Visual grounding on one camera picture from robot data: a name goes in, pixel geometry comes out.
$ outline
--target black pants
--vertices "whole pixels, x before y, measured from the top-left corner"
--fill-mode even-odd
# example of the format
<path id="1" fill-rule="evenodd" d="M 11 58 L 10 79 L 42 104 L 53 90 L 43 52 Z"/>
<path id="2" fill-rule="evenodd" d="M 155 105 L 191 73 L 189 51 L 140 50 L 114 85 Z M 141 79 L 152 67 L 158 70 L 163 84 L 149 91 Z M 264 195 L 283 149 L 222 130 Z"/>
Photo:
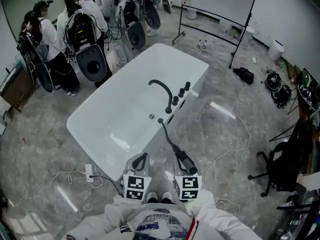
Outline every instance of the black pants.
<path id="1" fill-rule="evenodd" d="M 70 63 L 67 63 L 66 57 L 60 52 L 54 59 L 50 60 L 51 77 L 54 76 L 53 83 L 60 84 L 65 91 L 76 92 L 80 83 L 76 72 Z"/>
<path id="2" fill-rule="evenodd" d="M 156 204 L 156 203 L 175 205 L 175 203 L 171 202 L 169 198 L 164 198 L 161 202 L 158 202 L 158 200 L 153 197 L 153 198 L 150 198 L 147 202 L 147 204 Z"/>
<path id="3" fill-rule="evenodd" d="M 105 33 L 104 32 L 101 33 L 101 36 L 96 41 L 96 44 L 102 50 L 103 57 L 104 57 L 104 60 L 105 60 L 105 65 L 106 65 L 105 77 L 103 79 L 101 79 L 100 81 L 94 83 L 96 87 L 100 87 L 105 81 L 107 81 L 110 77 L 112 77 L 112 72 L 111 72 L 111 70 L 109 68 L 109 65 L 108 65 L 108 62 L 107 62 L 107 58 L 106 58 L 106 54 L 105 54 Z"/>

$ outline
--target black bag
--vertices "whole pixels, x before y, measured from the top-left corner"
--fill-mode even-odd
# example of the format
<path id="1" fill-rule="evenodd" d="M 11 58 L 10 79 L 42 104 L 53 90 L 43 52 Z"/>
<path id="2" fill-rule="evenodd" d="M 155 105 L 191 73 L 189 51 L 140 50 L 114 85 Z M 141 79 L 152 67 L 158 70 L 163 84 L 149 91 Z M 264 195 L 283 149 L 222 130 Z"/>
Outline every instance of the black bag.
<path id="1" fill-rule="evenodd" d="M 254 74 L 244 67 L 234 68 L 233 72 L 236 73 L 243 81 L 251 85 L 254 82 Z"/>

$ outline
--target black cable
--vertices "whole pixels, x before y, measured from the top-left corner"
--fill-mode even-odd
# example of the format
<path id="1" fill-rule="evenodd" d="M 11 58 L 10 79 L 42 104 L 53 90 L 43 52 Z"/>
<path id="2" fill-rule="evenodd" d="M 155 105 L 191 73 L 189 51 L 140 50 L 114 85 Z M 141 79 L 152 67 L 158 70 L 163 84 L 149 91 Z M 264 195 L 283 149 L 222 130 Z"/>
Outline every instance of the black cable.
<path id="1" fill-rule="evenodd" d="M 89 178 L 95 178 L 95 177 L 101 177 L 101 178 L 106 179 L 107 181 L 110 181 L 110 182 L 112 183 L 112 185 L 115 187 L 115 189 L 118 191 L 119 196 L 122 196 L 122 197 L 123 197 L 123 195 L 120 194 L 119 189 L 116 187 L 116 185 L 114 184 L 114 182 L 113 182 L 111 179 L 109 179 L 109 178 L 107 178 L 107 177 L 104 177 L 104 176 L 101 176 L 101 175 L 90 175 L 90 176 L 89 176 Z"/>

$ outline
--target whiteboard stand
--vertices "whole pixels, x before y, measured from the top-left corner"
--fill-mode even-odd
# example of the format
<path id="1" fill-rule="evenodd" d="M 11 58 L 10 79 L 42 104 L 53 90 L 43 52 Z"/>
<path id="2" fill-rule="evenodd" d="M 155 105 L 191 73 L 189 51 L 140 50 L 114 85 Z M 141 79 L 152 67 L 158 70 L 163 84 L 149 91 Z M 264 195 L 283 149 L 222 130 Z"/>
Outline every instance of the whiteboard stand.
<path id="1" fill-rule="evenodd" d="M 248 14 L 248 16 L 247 16 L 247 18 L 246 18 L 246 21 L 245 21 L 245 24 L 244 24 L 244 25 L 243 25 L 243 23 L 241 24 L 241 23 L 239 23 L 239 22 L 236 22 L 236 21 L 234 21 L 234 20 L 231 20 L 231 19 L 226 18 L 226 17 L 221 16 L 221 15 L 218 15 L 218 14 L 216 14 L 216 13 L 213 13 L 213 12 L 210 12 L 210 11 L 207 11 L 207 10 L 204 10 L 204 9 L 201 9 L 201 8 L 196 8 L 196 7 L 192 7 L 192 6 L 185 5 L 185 4 L 183 3 L 183 1 L 184 1 L 184 0 L 181 1 L 181 11 L 180 11 L 180 20 L 179 20 L 178 35 L 172 40 L 172 44 L 174 45 L 175 42 L 176 42 L 176 40 L 177 40 L 179 37 L 186 35 L 185 31 L 181 31 L 181 26 L 184 26 L 184 27 L 187 27 L 187 28 L 191 28 L 191 29 L 194 29 L 194 30 L 198 30 L 198 31 L 201 31 L 201 32 L 203 32 L 203 33 L 206 33 L 206 34 L 208 34 L 208 35 L 210 35 L 210 36 L 214 36 L 214 37 L 216 37 L 216 38 L 219 38 L 219 39 L 221 39 L 221 40 L 223 40 L 223 41 L 226 41 L 227 43 L 229 43 L 229 44 L 231 44 L 231 45 L 236 46 L 235 51 L 231 52 L 231 60 L 230 60 L 230 63 L 229 63 L 229 69 L 231 69 L 232 63 L 233 63 L 234 58 L 235 58 L 235 55 L 236 55 L 236 53 L 237 53 L 237 50 L 238 50 L 238 48 L 239 48 L 239 46 L 240 46 L 240 43 L 241 43 L 242 38 L 243 38 L 243 36 L 244 36 L 244 33 L 245 33 L 246 30 L 247 30 L 247 26 L 248 26 L 248 24 L 249 24 L 249 20 L 250 20 L 251 15 L 252 15 L 251 12 L 252 12 L 252 8 L 254 7 L 255 0 L 253 0 L 253 2 L 252 2 L 252 4 L 251 4 L 250 11 L 249 11 L 249 14 Z M 183 10 L 184 10 L 185 7 L 197 9 L 197 10 L 199 10 L 199 11 L 203 11 L 203 12 L 206 12 L 206 13 L 209 13 L 209 14 L 212 14 L 212 15 L 216 15 L 216 16 L 218 16 L 218 17 L 220 17 L 220 18 L 226 19 L 226 20 L 228 20 L 228 21 L 231 21 L 231 22 L 233 22 L 233 23 L 236 23 L 237 25 L 240 25 L 241 27 L 244 27 L 244 30 L 243 30 L 242 33 L 241 33 L 241 37 L 240 37 L 239 43 L 232 42 L 232 41 L 230 41 L 230 40 L 227 40 L 227 39 L 225 39 L 225 38 L 223 38 L 223 37 L 221 37 L 221 36 L 218 36 L 218 35 L 216 35 L 216 34 L 210 33 L 210 32 L 205 31 L 205 30 L 203 30 L 203 29 L 200 29 L 200 28 L 197 28 L 197 27 L 194 27 L 194 26 L 190 26 L 190 25 L 181 23 L 181 21 L 182 21 L 182 13 L 183 13 Z"/>

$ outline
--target wall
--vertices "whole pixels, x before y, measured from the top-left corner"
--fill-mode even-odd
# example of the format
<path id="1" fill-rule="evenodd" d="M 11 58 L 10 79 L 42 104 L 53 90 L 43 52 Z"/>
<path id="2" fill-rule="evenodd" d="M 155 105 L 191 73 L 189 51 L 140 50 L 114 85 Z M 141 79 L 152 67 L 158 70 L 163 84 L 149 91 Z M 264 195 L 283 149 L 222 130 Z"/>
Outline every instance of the wall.
<path id="1" fill-rule="evenodd" d="M 40 0 L 3 0 L 3 7 L 6 12 L 8 22 L 16 38 L 19 36 L 21 23 L 25 14 L 32 10 L 34 4 Z M 49 7 L 49 18 L 55 20 L 65 9 L 64 0 L 53 0 Z"/>
<path id="2" fill-rule="evenodd" d="M 11 70 L 15 63 L 15 56 L 19 58 L 17 43 L 9 28 L 5 12 L 0 3 L 0 84 L 7 77 L 5 68 Z"/>
<path id="3" fill-rule="evenodd" d="M 181 0 L 172 0 L 180 6 Z M 266 45 L 272 39 L 284 45 L 283 57 L 306 68 L 320 82 L 320 9 L 309 0 L 255 0 L 254 37 Z"/>

